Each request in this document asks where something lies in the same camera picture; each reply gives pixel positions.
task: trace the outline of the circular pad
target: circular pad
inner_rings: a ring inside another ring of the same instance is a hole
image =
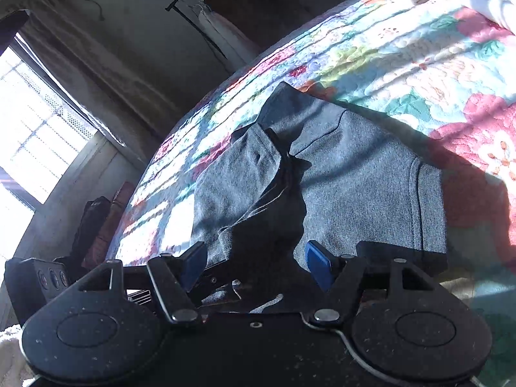
[[[396,331],[417,346],[442,346],[455,337],[455,325],[446,317],[431,312],[406,314],[396,322]]]
[[[105,314],[74,314],[59,324],[57,337],[68,346],[91,348],[109,341],[117,329],[117,322]]]
[[[373,304],[355,317],[352,339],[363,359],[382,373],[423,383],[474,375],[491,348],[486,323],[455,301]]]

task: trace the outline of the curtain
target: curtain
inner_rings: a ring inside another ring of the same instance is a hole
[[[15,38],[19,29],[27,22],[29,16],[25,11],[19,10],[0,20],[0,55]]]
[[[0,4],[4,15],[14,8],[30,13],[20,35],[32,56],[129,160],[148,164],[185,111],[108,51],[60,0]]]

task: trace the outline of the gray t-shirt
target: gray t-shirt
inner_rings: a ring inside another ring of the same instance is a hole
[[[242,306],[225,310],[274,298],[267,311],[309,310],[322,295],[304,259],[312,239],[336,256],[364,240],[445,259],[440,171],[369,120],[281,83],[235,136],[197,180],[190,239],[208,265],[232,263]]]

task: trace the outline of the floral quilt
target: floral quilt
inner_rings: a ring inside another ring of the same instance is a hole
[[[491,326],[494,346],[480,380],[516,385],[515,70],[516,37],[452,0],[410,9],[345,2],[198,104],[155,154],[108,256],[137,265],[184,251],[197,176],[286,81],[363,107],[444,170],[451,269],[443,285]]]

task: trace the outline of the cable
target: cable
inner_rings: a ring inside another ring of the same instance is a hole
[[[102,6],[99,3],[97,3],[95,0],[84,0],[84,1],[89,1],[91,3],[96,4],[99,7],[99,20],[101,22],[104,22],[104,20],[106,20],[106,18],[104,17],[104,13],[102,11]]]

